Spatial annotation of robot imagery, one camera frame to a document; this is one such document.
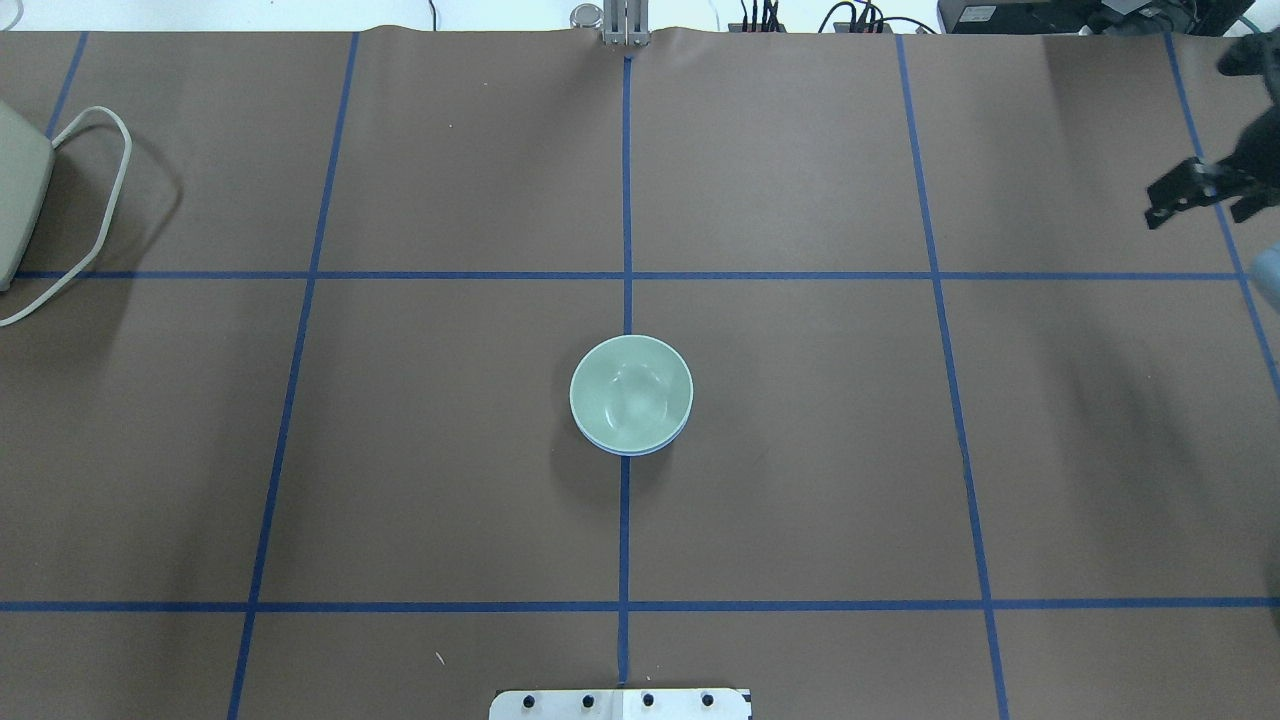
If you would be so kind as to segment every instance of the white mounting plate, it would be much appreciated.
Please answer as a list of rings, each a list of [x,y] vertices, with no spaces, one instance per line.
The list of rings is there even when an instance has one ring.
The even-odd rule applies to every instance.
[[[582,702],[588,696],[590,707]],[[713,702],[705,705],[704,696]],[[530,698],[532,706],[526,707]],[[751,720],[751,691],[507,691],[493,698],[489,720]]]

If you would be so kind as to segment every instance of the cable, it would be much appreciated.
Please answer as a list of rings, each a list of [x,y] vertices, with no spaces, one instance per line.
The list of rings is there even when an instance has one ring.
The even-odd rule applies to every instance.
[[[23,8],[22,0],[13,0],[13,1],[18,4],[18,14],[14,15],[13,19],[9,20],[9,24],[4,26],[4,29],[0,29],[0,32],[9,32],[10,29],[13,29],[18,23],[22,22],[22,14],[27,10],[26,8]]]
[[[827,29],[827,22],[831,20],[831,15],[835,15],[836,10],[838,10],[841,8],[845,8],[845,6],[849,8],[849,22],[850,23],[858,22],[858,6],[856,5],[854,5],[852,3],[849,3],[849,1],[836,3],[835,5],[831,6],[829,10],[827,10],[827,17],[822,18],[822,24],[818,26],[818,32],[822,33],[822,31]]]
[[[924,32],[927,32],[927,33],[929,33],[929,35],[937,35],[937,33],[938,33],[938,32],[937,32],[936,29],[933,29],[932,27],[929,27],[929,26],[927,26],[927,24],[922,23],[920,20],[918,20],[918,19],[915,19],[915,18],[901,18],[901,17],[897,17],[897,15],[893,15],[892,18],[883,18],[883,17],[882,17],[882,18],[881,18],[881,19],[878,20],[878,22],[879,22],[879,26],[881,26],[881,28],[883,28],[883,27],[884,27],[884,23],[887,23],[887,22],[890,22],[890,20],[902,20],[902,22],[908,22],[908,23],[915,23],[915,24],[920,26],[922,28],[924,28]]]
[[[115,202],[120,199],[120,186],[124,184],[124,170],[129,169],[129,158],[133,155],[133,136],[129,135],[129,128],[124,127],[124,120],[122,120],[119,115],[106,108],[93,105],[92,108],[81,110],[81,114],[76,115],[76,119],[72,120],[63,132],[58,133],[58,137],[54,138],[55,150],[79,129],[84,117],[90,113],[102,113],[110,117],[115,120],[115,127],[120,128],[120,136],[124,137],[124,152],[120,154],[120,169],[115,173],[115,184],[111,186],[111,195],[106,200],[106,211],[102,214],[102,225],[97,231],[97,240],[93,241],[93,247],[88,251],[88,255],[86,255],[83,260],[77,263],[70,270],[67,270],[65,275],[58,278],[58,282],[50,286],[44,295],[33,300],[31,305],[27,305],[14,315],[0,320],[0,328],[17,323],[38,310],[45,302],[49,302],[50,297],[58,295],[58,291],[63,290],[67,283],[72,282],[76,275],[81,273],[81,270],[87,268],[88,264],[97,258],[97,254],[102,251],[102,245],[106,243],[106,231],[111,228],[111,217],[115,215]]]

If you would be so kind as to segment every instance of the bowl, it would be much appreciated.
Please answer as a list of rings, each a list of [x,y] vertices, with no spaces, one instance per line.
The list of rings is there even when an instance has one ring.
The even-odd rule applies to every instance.
[[[593,445],[627,457],[676,439],[694,406],[694,377],[676,348],[625,334],[582,356],[568,384],[573,421]]]

